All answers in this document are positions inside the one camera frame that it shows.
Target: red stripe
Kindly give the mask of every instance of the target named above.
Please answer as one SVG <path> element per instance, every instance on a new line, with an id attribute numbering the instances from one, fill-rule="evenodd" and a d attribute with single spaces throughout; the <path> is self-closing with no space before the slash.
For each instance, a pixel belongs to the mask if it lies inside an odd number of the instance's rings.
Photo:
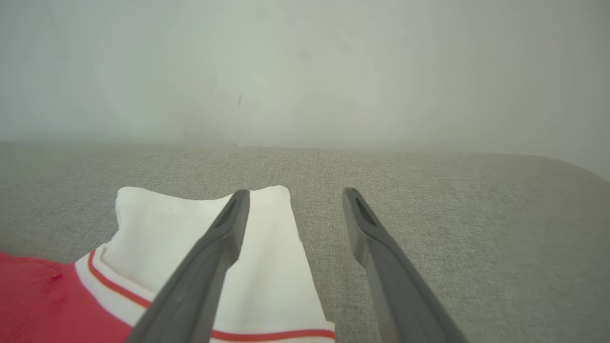
<path id="1" fill-rule="evenodd" d="M 300 338 L 300 337 L 326 337 L 326 338 L 335 339 L 335 332 L 333 332 L 332 330 L 322 330 L 322 329 L 307 329 L 307 330 L 295 330 L 295 331 L 260 333 L 260 334 L 237 334 L 237 333 L 222 332 L 222 331 L 218 331 L 218 330 L 212 331 L 212 338 L 222 339 L 223 341 L 231 341 L 231 342 L 277 341 L 279 339 Z"/>
<path id="2" fill-rule="evenodd" d="M 91 272 L 91 274 L 93 274 L 93 276 L 95 276 L 96 279 L 98 279 L 99 282 L 101 282 L 104 286 L 108 287 L 109 289 L 115 291 L 116 293 L 119 293 L 120 295 L 126 297 L 127 299 L 130 299 L 131 301 L 133 301 L 134 303 L 136 303 L 138 305 L 141 305 L 145 308 L 151 306 L 150 301 L 115 284 L 111 280 L 108 280 L 102 273 L 99 272 L 99 270 L 95 269 L 95 266 L 93 265 L 93 255 L 94 254 L 95 254 L 95 249 L 93 249 L 93 251 L 89 254 L 89 262 L 88 262 L 89 271 Z"/>
<path id="3" fill-rule="evenodd" d="M 91 251 L 89 254 L 88 266 L 89 271 L 99 282 L 101 282 L 104 286 L 109 289 L 119 293 L 120 295 L 130 299 L 136 304 L 143 306 L 144 308 L 148 308 L 151 304 L 150 301 L 142 298 L 141 296 L 125 289 L 111 280 L 108 280 L 99 270 L 95 269 L 93 265 L 93 256 L 95 255 L 95 249 Z M 335 332 L 332 330 L 322 330 L 322 329 L 305 329 L 305 330 L 295 330 L 295 331 L 284 331 L 284 332 L 274 332 L 274 333 L 262 333 L 262 334 L 237 334 L 237 333 L 228 333 L 218 330 L 212 330 L 212 338 L 221 339 L 223 341 L 231 341 L 231 342 L 263 342 L 263 341 L 277 341 L 280 339 L 289 339 L 289 338 L 300 338 L 300 337 L 326 337 L 335 339 Z"/>

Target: gray fabric upholstery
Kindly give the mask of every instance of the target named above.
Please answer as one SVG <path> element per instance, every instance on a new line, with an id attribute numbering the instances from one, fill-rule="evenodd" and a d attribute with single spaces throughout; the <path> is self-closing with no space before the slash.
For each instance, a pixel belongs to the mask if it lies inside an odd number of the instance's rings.
<path id="1" fill-rule="evenodd" d="M 379 341 L 341 192 L 360 190 L 472 342 L 610 341 L 610 182 L 504 154 L 0 144 L 0 250 L 71 262 L 123 186 L 211 199 L 281 184 L 338 342 Z"/>

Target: clothing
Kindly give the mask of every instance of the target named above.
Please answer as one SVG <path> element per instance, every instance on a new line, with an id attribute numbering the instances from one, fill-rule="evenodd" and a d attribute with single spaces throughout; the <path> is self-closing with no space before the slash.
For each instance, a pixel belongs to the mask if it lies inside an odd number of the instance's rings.
<path id="1" fill-rule="evenodd" d="M 9 322 L 0 338 L 48 342 L 55 333 L 57 342 L 76 342 L 101 333 L 109 336 L 99 342 L 123 341 L 230 197 L 185 200 L 125 187 L 116 235 L 74 264 L 4 255 L 0 313 Z M 72 332 L 74 325 L 83 332 Z M 224 279 L 213 327 L 212 341 L 333 341 L 285 187 L 250 192 L 242 250 Z"/>

